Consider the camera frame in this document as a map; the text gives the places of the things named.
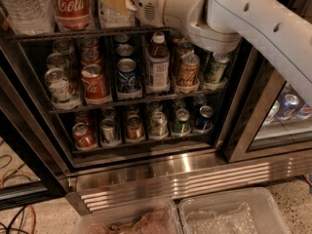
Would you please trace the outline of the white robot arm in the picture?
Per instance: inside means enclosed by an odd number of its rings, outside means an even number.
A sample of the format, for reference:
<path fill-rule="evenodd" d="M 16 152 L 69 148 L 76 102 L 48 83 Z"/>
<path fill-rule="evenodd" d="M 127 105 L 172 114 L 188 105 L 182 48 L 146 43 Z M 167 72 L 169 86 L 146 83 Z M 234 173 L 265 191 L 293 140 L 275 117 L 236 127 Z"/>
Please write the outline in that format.
<path fill-rule="evenodd" d="M 140 23 L 178 30 L 194 45 L 223 54 L 244 38 L 312 102 L 312 24 L 277 0 L 100 0 Z"/>

